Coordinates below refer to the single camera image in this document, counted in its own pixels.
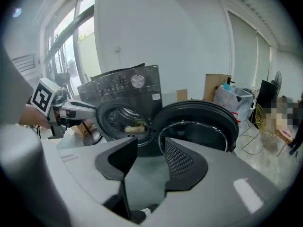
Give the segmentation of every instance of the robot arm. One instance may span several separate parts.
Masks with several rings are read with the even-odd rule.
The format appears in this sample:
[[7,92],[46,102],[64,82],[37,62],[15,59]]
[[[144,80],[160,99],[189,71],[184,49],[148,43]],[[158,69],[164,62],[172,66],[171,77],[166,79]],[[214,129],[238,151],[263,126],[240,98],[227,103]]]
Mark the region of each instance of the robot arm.
[[48,139],[63,138],[67,128],[79,125],[83,120],[96,116],[96,107],[69,99],[65,89],[47,78],[39,80],[31,103],[47,117],[51,125],[53,136]]

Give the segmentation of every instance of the chair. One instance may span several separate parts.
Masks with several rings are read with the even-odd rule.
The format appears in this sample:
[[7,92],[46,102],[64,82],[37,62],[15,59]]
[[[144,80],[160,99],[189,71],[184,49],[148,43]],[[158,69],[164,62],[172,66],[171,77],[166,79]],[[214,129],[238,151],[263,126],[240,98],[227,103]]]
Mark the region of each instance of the chair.
[[[255,137],[252,137],[252,136],[250,136],[250,135],[244,135],[244,136],[252,137],[252,140],[251,140],[250,142],[248,142],[244,147],[242,147],[242,150],[243,150],[243,151],[245,151],[244,148],[247,147],[253,140],[255,140],[255,139],[259,136],[260,133],[264,133],[264,134],[268,134],[268,135],[269,135],[269,137],[268,137],[267,140],[266,140],[266,143],[267,143],[270,139],[272,139],[273,137],[276,136],[275,132],[272,131],[272,130],[267,126],[266,120],[264,119],[264,116],[263,116],[263,115],[264,115],[263,108],[262,108],[259,104],[257,104],[257,106],[256,106],[256,114],[255,114],[255,119],[256,119],[256,121],[255,121],[254,124],[257,125],[257,127],[258,127],[258,129],[259,129],[259,133],[258,133]],[[251,153],[249,153],[249,152],[247,152],[247,151],[245,151],[245,152],[248,153],[248,154],[250,154],[250,155],[257,155],[257,154],[260,153],[260,152],[258,152],[258,153],[256,153],[256,154],[251,154]]]

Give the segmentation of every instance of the tiled floor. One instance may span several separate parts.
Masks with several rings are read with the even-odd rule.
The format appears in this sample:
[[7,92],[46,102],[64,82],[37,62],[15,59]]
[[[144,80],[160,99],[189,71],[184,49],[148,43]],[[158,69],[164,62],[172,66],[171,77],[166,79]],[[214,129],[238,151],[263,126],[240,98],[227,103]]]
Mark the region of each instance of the tiled floor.
[[[239,135],[249,127],[248,123],[244,124],[240,130]],[[244,148],[247,152],[256,155],[250,155],[243,151],[242,148],[252,139],[246,135],[255,137],[258,133],[258,129],[252,126],[242,136],[237,139],[237,147],[235,149],[236,155],[251,165],[254,169],[262,173],[269,180],[271,180],[279,189],[288,187],[294,180],[301,163],[303,162],[303,147],[298,149],[297,157],[295,155],[290,156],[288,152],[290,147],[286,146],[281,152],[279,157],[276,157],[279,150],[284,146],[284,141],[275,137],[271,142],[266,144],[267,135],[259,134],[259,136],[253,140],[247,147]]]

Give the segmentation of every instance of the person's arm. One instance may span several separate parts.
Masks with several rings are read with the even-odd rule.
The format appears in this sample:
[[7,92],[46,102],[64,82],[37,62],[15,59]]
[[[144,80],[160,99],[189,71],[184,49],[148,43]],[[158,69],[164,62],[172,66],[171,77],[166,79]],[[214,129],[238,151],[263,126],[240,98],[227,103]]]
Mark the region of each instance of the person's arm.
[[25,105],[25,108],[19,120],[19,124],[40,125],[47,129],[50,128],[46,116],[43,113],[41,113],[38,109],[36,109],[34,106],[27,104]]

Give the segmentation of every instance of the washing machine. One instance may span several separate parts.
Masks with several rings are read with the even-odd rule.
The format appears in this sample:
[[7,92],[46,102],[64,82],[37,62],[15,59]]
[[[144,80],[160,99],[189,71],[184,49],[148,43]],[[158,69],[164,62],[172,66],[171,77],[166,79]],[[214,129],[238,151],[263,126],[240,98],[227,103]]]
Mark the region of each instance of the washing machine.
[[224,108],[202,100],[162,107],[157,65],[108,73],[78,88],[96,106],[98,128],[107,141],[138,138],[138,156],[163,154],[165,137],[233,151],[239,127]]

